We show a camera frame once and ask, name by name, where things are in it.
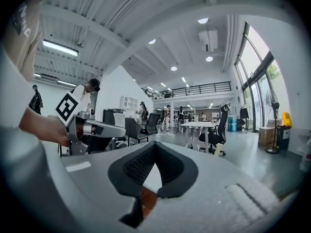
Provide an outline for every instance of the ceiling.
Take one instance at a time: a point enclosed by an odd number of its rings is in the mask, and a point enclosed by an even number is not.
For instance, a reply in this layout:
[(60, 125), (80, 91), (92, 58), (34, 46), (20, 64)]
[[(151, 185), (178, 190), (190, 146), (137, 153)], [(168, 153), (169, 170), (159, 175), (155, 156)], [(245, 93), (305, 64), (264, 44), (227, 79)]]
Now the ceiling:
[[(171, 82), (172, 89), (178, 88), (182, 76), (195, 79), (211, 69), (220, 72), (236, 58), (226, 51), (227, 32), (233, 35), (241, 25), (227, 14), (252, 14), (253, 10), (257, 15), (285, 17), (286, 11), (278, 3), (279, 0), (44, 0), (40, 16), (42, 39), (76, 49), (79, 54), (73, 57), (39, 43), (35, 72), (69, 83), (84, 83), (122, 64), (141, 87), (165, 81)], [(208, 23), (197, 22), (206, 17), (210, 19)], [(210, 63), (205, 61), (207, 54), (198, 37), (204, 29), (218, 32), (219, 48)], [(148, 45), (153, 39), (155, 44)], [(172, 66), (178, 70), (172, 72)]]

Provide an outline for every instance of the electric fan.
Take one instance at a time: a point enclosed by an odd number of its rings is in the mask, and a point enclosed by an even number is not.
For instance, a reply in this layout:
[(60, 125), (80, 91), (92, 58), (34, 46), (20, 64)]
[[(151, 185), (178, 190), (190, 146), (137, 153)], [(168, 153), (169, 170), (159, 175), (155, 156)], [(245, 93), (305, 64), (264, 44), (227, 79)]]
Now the electric fan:
[(273, 138), (272, 148), (266, 148), (266, 152), (275, 154), (275, 153), (279, 153), (280, 152), (279, 149), (277, 149), (275, 147), (275, 141), (276, 141), (276, 121), (277, 121), (278, 109), (280, 107), (280, 104), (277, 102), (276, 94), (272, 90), (269, 90), (267, 92), (266, 105), (267, 105), (267, 113), (268, 113), (268, 115), (270, 115), (271, 110), (272, 110), (273, 111), (273, 118), (274, 118), (274, 121), (275, 121), (275, 129), (274, 129), (274, 138)]

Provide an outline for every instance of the black cap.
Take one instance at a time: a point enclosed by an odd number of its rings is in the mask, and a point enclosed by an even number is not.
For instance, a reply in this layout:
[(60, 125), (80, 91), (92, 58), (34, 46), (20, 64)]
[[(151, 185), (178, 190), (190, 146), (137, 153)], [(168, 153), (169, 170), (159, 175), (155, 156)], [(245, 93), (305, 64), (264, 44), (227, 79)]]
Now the black cap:
[(89, 83), (91, 84), (91, 86), (94, 88), (95, 91), (98, 92), (100, 90), (101, 83), (99, 82), (98, 79), (91, 79)]

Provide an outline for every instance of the white table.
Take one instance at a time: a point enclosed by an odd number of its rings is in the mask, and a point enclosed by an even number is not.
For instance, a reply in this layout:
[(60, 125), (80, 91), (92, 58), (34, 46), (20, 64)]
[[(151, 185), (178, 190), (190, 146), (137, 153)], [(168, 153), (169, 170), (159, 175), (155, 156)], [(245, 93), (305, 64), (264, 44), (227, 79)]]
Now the white table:
[(203, 128), (205, 129), (205, 151), (208, 153), (208, 128), (214, 128), (215, 125), (212, 122), (188, 122), (184, 123), (181, 126), (187, 127), (186, 129), (186, 136), (188, 137), (189, 134), (189, 127), (193, 127), (193, 136), (192, 136), (192, 142), (194, 140), (194, 134), (195, 134), (195, 128)]

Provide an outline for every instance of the black railing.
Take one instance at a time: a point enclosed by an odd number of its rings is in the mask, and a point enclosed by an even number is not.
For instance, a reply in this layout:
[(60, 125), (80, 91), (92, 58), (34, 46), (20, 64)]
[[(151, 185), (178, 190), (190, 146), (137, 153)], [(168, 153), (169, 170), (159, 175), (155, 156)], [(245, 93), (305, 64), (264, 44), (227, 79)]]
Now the black railing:
[(153, 100), (166, 99), (171, 97), (189, 96), (205, 93), (215, 93), (222, 91), (231, 91), (231, 82), (219, 82), (219, 83), (209, 83), (196, 86), (190, 86), (185, 88), (173, 89), (171, 91), (162, 91), (158, 93), (152, 93), (150, 91), (144, 90), (147, 96)]

